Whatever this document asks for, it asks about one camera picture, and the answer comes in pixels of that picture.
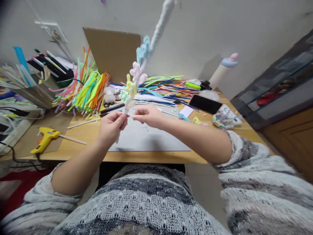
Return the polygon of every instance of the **sweater sleeve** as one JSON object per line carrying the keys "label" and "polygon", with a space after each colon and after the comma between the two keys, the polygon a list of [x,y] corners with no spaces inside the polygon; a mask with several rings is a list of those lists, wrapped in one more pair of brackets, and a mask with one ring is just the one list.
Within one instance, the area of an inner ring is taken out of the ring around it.
{"label": "sweater sleeve", "polygon": [[50,234],[81,200],[82,194],[66,196],[55,192],[51,185],[54,171],[40,179],[24,196],[24,203],[2,221],[5,234]]}
{"label": "sweater sleeve", "polygon": [[313,186],[260,143],[227,131],[232,156],[215,165],[233,234],[313,234]]}

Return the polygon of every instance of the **smartphone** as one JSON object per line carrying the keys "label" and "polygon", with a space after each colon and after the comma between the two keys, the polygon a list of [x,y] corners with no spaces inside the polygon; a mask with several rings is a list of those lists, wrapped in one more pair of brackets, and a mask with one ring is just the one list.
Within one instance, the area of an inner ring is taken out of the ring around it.
{"label": "smartphone", "polygon": [[204,98],[199,95],[193,95],[189,104],[210,114],[216,114],[223,105],[221,102]]}

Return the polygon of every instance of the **forearm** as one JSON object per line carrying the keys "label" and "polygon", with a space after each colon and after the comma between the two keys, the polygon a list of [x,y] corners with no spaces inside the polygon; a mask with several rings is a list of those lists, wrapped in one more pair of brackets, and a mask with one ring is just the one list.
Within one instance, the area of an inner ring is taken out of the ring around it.
{"label": "forearm", "polygon": [[83,193],[108,150],[109,146],[95,142],[62,164],[52,177],[54,191],[73,196]]}
{"label": "forearm", "polygon": [[167,118],[160,129],[175,136],[211,164],[226,163],[231,157],[231,140],[220,129],[173,118]]}

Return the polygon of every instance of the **desk surface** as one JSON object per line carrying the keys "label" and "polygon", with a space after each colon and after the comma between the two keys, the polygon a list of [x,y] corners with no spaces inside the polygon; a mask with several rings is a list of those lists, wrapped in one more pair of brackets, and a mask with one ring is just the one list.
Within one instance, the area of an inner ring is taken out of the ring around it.
{"label": "desk surface", "polygon": [[[220,95],[221,102],[226,104],[233,112],[236,112],[235,107],[229,102],[228,99],[224,97],[223,94]],[[213,126],[212,115],[206,113],[204,116],[203,111],[193,111],[189,116],[189,119],[192,120],[197,116],[202,123],[208,123],[209,126]],[[242,137],[253,141],[265,144],[259,135],[251,128],[251,126],[242,120],[242,125],[232,129]],[[84,122],[85,119],[82,117],[73,117],[70,126]],[[70,130],[67,130],[65,133],[66,136],[79,139],[81,141],[87,142],[87,145],[91,145],[98,136],[99,123],[96,122],[87,123]],[[71,157],[77,155],[81,152],[86,146],[72,142],[64,139],[59,147],[58,151],[49,152],[41,155],[42,160],[60,160],[66,161]],[[20,159],[36,159],[35,156],[23,157]],[[104,161],[108,162],[136,162],[136,163],[201,163],[206,164],[203,158],[196,154],[193,150],[191,151],[163,151],[163,152],[108,152],[104,158]]]}

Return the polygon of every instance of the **brown cardboard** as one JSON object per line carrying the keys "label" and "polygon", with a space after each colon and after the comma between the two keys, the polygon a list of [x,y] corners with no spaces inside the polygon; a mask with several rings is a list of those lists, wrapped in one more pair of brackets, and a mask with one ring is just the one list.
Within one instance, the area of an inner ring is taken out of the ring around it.
{"label": "brown cardboard", "polygon": [[[16,158],[27,157],[31,155],[30,151],[36,148],[36,146],[39,144],[37,140],[42,138],[41,135],[37,136],[39,133],[39,127],[52,128],[54,130],[60,131],[62,134],[65,134],[67,127],[73,118],[73,114],[64,112],[63,116],[56,117],[55,115],[56,113],[54,113],[54,109],[51,109],[49,110],[49,113],[45,114],[43,119],[34,121],[25,134],[14,145]],[[61,142],[61,137],[52,140],[43,153],[57,151]],[[0,157],[0,161],[8,159],[12,159],[12,151]]]}
{"label": "brown cardboard", "polygon": [[83,28],[100,73],[111,74],[111,81],[126,82],[126,75],[137,61],[140,35],[103,29]]}

